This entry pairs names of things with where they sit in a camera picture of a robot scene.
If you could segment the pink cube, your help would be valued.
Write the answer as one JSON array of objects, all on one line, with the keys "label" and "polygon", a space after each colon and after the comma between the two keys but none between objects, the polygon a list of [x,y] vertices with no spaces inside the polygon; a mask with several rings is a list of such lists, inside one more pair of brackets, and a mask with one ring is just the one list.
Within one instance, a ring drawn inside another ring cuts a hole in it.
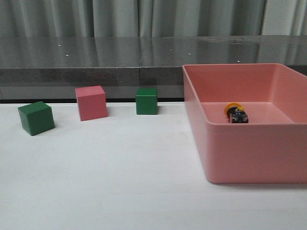
[{"label": "pink cube", "polygon": [[78,111],[81,121],[108,116],[106,93],[102,86],[89,86],[75,89]]}]

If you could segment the yellow push button switch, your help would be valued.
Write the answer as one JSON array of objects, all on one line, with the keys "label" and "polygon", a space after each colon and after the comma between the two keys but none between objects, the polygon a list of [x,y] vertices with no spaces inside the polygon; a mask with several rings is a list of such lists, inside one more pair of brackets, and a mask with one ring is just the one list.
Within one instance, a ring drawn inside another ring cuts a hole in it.
[{"label": "yellow push button switch", "polygon": [[224,108],[224,113],[227,115],[228,121],[231,124],[243,124],[249,122],[245,108],[239,103],[229,103]]}]

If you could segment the right green cube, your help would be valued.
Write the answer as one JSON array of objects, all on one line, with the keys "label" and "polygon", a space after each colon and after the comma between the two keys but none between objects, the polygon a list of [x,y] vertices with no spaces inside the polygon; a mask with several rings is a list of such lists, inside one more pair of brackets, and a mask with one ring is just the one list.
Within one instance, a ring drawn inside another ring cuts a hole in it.
[{"label": "right green cube", "polygon": [[136,93],[136,113],[138,115],[158,114],[158,90],[154,88],[139,88]]}]

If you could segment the grey curtain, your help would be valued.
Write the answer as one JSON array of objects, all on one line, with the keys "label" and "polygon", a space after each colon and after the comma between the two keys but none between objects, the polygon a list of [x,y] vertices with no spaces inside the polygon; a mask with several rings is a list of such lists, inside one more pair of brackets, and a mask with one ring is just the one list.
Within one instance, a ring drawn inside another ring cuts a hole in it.
[{"label": "grey curtain", "polygon": [[3,0],[1,37],[305,35],[304,0]]}]

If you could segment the grey stone counter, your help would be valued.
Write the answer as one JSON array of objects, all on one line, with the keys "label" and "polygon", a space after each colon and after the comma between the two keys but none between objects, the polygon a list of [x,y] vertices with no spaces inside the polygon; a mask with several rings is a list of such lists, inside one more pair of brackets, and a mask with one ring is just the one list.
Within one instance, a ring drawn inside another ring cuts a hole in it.
[{"label": "grey stone counter", "polygon": [[101,85],[111,102],[140,87],[162,101],[183,98],[185,64],[280,63],[307,71],[304,35],[218,37],[41,37],[0,41],[0,101],[70,102]]}]

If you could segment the green cube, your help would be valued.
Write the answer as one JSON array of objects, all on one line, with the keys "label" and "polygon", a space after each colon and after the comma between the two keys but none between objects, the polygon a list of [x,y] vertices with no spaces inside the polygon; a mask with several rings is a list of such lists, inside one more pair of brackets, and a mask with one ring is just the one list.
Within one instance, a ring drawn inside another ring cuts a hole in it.
[{"label": "green cube", "polygon": [[52,108],[39,101],[18,108],[23,129],[35,136],[55,128]]},{"label": "green cube", "polygon": [[136,93],[136,113],[138,115],[158,114],[158,90],[154,88],[139,88]]}]

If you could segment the left green cube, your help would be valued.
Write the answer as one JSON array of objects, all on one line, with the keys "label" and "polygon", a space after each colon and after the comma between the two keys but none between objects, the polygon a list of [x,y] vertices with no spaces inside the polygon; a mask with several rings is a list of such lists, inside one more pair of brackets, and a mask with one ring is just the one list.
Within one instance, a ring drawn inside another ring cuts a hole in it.
[{"label": "left green cube", "polygon": [[18,108],[23,129],[35,136],[55,128],[52,108],[39,101]]}]

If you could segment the pink plastic bin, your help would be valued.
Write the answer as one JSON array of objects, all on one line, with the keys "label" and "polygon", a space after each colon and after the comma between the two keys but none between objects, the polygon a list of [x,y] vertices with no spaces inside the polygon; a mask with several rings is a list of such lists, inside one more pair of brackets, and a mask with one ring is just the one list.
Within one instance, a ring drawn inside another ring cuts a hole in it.
[{"label": "pink plastic bin", "polygon": [[[184,97],[212,183],[307,181],[307,78],[281,64],[183,66]],[[249,122],[231,124],[239,103]]]}]

